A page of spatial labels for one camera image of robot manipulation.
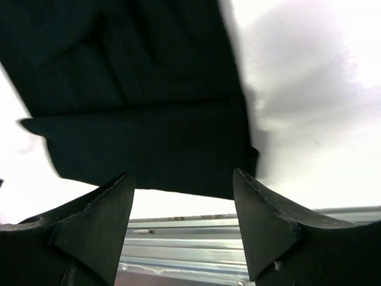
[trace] black fabric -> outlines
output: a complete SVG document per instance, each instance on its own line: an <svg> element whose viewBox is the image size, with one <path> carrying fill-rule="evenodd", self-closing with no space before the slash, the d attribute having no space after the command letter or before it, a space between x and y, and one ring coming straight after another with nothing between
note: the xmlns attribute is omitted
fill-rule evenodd
<svg viewBox="0 0 381 286"><path fill-rule="evenodd" d="M133 170L138 188L233 198L233 169L253 166L217 1L1 0L0 41L64 178Z"/></svg>

